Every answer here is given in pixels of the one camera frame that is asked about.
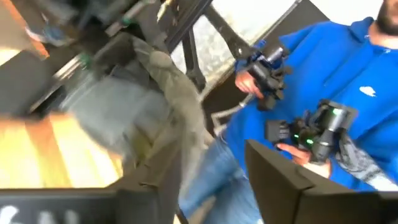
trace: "gray cloth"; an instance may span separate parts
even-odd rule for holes
[[[132,39],[137,59],[161,91],[95,71],[81,72],[70,80],[77,87],[68,89],[61,109],[73,114],[95,141],[135,166],[177,138],[183,150],[183,182],[189,182],[205,148],[197,90],[169,55]]]
[[[357,148],[353,140],[346,134],[340,140],[340,151],[336,155],[336,160],[345,171],[376,190],[398,190],[397,184],[388,178],[374,159],[364,150]]]

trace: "blue hoodie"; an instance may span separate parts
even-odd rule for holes
[[[349,135],[386,174],[398,181],[398,50],[373,45],[368,38],[372,18],[344,26],[322,22],[281,37],[290,49],[285,78],[285,99],[272,111],[257,110],[257,100],[231,118],[225,139],[246,171],[245,140],[254,139],[273,149],[264,139],[268,119],[292,121],[305,110],[315,111],[321,99],[330,99],[359,111]],[[242,62],[236,64],[242,69]],[[291,159],[287,152],[281,152]],[[374,190],[343,170],[331,158],[330,179],[358,191]]]

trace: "window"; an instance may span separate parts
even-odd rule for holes
[[[254,44],[293,5],[294,0],[214,0],[213,6],[228,24],[247,43]],[[206,90],[220,79],[234,62],[228,47],[205,16],[193,27],[197,44],[199,66],[206,77]],[[172,53],[172,58],[182,72],[186,72],[182,45]]]

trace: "sleeve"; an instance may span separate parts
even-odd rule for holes
[[[311,25],[308,26],[302,30],[299,30],[297,32],[288,34],[288,35],[284,35],[282,37],[279,37],[280,41],[285,45],[285,47],[287,47],[290,52],[293,52],[296,47],[301,43],[301,41],[303,41],[303,39],[305,39],[305,37],[311,32],[311,30],[313,29],[313,27],[315,27],[316,25]],[[260,40],[259,42],[257,42],[254,47],[257,49],[261,49],[266,45],[266,41],[265,40]],[[237,60],[235,62],[235,73],[241,71],[247,64],[247,61],[245,60]]]
[[[351,172],[332,158],[330,180],[358,192],[397,190],[397,132],[398,119],[390,119],[372,128],[356,141],[357,148],[362,151],[362,159],[366,156],[371,159],[361,160],[363,171]]]

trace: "jeans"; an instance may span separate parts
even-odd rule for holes
[[[211,196],[216,201],[204,224],[262,223],[250,183],[222,138],[206,151],[187,193],[180,196],[181,211],[190,218]]]

